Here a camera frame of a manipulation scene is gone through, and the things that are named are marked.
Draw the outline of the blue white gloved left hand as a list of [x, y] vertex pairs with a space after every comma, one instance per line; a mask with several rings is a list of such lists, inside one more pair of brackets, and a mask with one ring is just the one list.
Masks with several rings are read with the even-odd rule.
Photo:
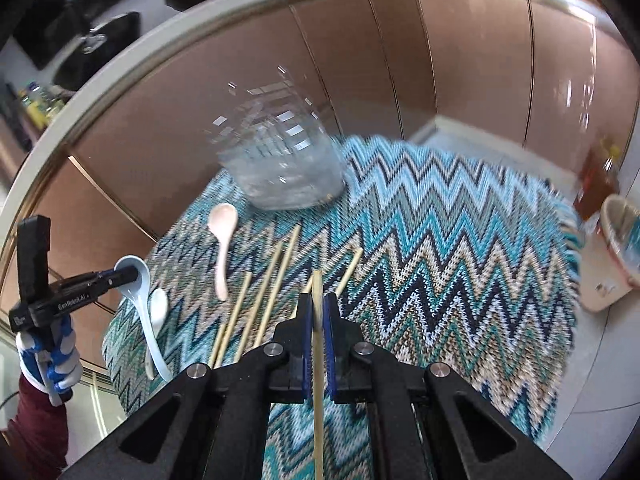
[[16, 335], [16, 348], [27, 381], [45, 393], [52, 406], [60, 406], [73, 396], [73, 386], [80, 382], [84, 369], [69, 314], [55, 320], [46, 333], [52, 336], [51, 349], [46, 348], [42, 337], [26, 330]]

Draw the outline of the dark red sleeve forearm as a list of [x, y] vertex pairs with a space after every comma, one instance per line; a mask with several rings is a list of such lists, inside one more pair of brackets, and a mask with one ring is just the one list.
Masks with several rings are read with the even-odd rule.
[[23, 375], [18, 381], [16, 415], [1, 430], [1, 479], [57, 479], [67, 467], [66, 406], [49, 397]]

